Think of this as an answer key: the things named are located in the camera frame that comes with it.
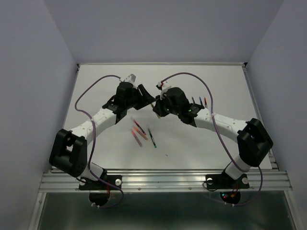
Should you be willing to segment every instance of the colored pencil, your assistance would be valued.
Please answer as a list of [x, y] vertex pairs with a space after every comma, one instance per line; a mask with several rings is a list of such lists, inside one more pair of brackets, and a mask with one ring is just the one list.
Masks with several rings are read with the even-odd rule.
[[132, 117], [133, 122], [136, 124], [136, 126], [142, 131], [144, 135], [146, 135], [145, 131], [142, 129], [142, 127], [139, 125], [139, 123], [136, 122], [136, 120]]
[[201, 105], [203, 106], [203, 104], [202, 104], [202, 100], [201, 100], [201, 97], [200, 97], [200, 102], [201, 102]]
[[136, 136], [135, 132], [133, 130], [131, 130], [132, 135], [134, 136], [134, 138], [136, 139], [136, 141], [138, 142], [139, 146], [142, 147], [142, 143], [140, 141], [140, 139]]
[[154, 141], [154, 137], [153, 137], [153, 135], [152, 135], [152, 133], [151, 133], [151, 131], [150, 131], [149, 127], [147, 127], [147, 129], [148, 129], [148, 132], [149, 132], [150, 138], [152, 139], [153, 146], [154, 146], [155, 148], [157, 148], [157, 146], [156, 146], [156, 144], [155, 144], [155, 141]]
[[132, 128], [134, 128], [134, 130], [137, 131], [138, 134], [142, 136], [142, 138], [144, 138], [145, 140], [148, 140], [148, 138], [137, 127], [132, 126]]
[[[151, 107], [154, 109], [154, 105], [151, 103], [150, 104], [151, 105]], [[156, 114], [156, 113], [155, 113]], [[157, 117], [160, 119], [161, 117], [158, 115], [158, 114], [156, 114], [157, 115]]]
[[205, 97], [205, 107], [208, 108], [206, 97]]

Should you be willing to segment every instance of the white robot arm segment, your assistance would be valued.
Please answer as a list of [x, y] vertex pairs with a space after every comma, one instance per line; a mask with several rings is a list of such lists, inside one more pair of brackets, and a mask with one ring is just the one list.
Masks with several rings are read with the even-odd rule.
[[[93, 116], [92, 121], [95, 122], [97, 137], [104, 130], [115, 125], [116, 114], [109, 109], [101, 108], [98, 113]], [[90, 120], [87, 120], [78, 127], [73, 128], [71, 132], [78, 137], [84, 137], [87, 140], [87, 145], [93, 141], [93, 124]]]
[[[237, 143], [238, 131], [245, 128], [246, 121], [232, 119], [219, 114], [214, 114], [214, 118], [221, 135], [228, 137]], [[215, 132], [212, 115], [207, 108], [201, 109], [197, 113], [197, 117], [194, 118], [194, 121], [196, 127], [205, 128]]]

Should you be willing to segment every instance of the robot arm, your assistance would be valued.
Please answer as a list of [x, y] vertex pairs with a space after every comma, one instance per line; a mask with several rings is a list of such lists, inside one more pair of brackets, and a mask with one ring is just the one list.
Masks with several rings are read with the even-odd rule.
[[[87, 167], [87, 146], [93, 141], [92, 121], [98, 136], [117, 124], [127, 114], [128, 109], [139, 110], [155, 101], [143, 85], [135, 86], [135, 78], [133, 74], [121, 78], [116, 94], [102, 106], [92, 120], [87, 120], [70, 131], [62, 129], [57, 133], [49, 158], [51, 165], [73, 177], [86, 177], [97, 181]], [[91, 163], [91, 170], [99, 178], [106, 180], [105, 169]]]
[[219, 133], [238, 144], [239, 156], [234, 162], [240, 169], [231, 162], [221, 175], [212, 177], [215, 180], [208, 185], [210, 189], [232, 188], [242, 179], [244, 172], [248, 172], [251, 167], [258, 167], [272, 148], [273, 142], [261, 121], [253, 118], [246, 122], [219, 114], [212, 115], [204, 106], [189, 103], [184, 92], [178, 87], [172, 88], [167, 81], [158, 83], [157, 88], [161, 94], [156, 96], [153, 111], [159, 116], [174, 114], [185, 124], [215, 132], [214, 116]]

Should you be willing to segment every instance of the light gray wall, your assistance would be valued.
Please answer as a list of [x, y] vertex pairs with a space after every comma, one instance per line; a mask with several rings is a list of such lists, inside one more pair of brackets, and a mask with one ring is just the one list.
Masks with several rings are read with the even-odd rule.
[[0, 229], [28, 228], [76, 64], [42, 0], [0, 7]]
[[307, 218], [307, 1], [285, 0], [248, 64], [274, 155]]
[[45, 0], [78, 63], [246, 62], [282, 0]]

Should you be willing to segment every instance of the white cable clip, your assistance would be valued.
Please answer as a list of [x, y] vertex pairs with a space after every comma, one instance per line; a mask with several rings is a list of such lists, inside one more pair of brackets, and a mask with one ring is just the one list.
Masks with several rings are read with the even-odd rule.
[[136, 84], [134, 84], [134, 83], [135, 83], [135, 79], [136, 79], [136, 76], [132, 73], [132, 74], [130, 74], [130, 75], [127, 76], [127, 77], [121, 77], [119, 80], [120, 80], [121, 82], [129, 82], [130, 84], [133, 85], [133, 87], [134, 87], [135, 89], [137, 89], [138, 87], [136, 86]]
[[158, 82], [158, 87], [161, 87], [161, 94], [160, 94], [160, 100], [162, 100], [164, 98], [164, 94], [170, 89], [172, 88], [171, 85], [169, 85], [167, 83], [167, 81], [164, 81], [163, 83]]

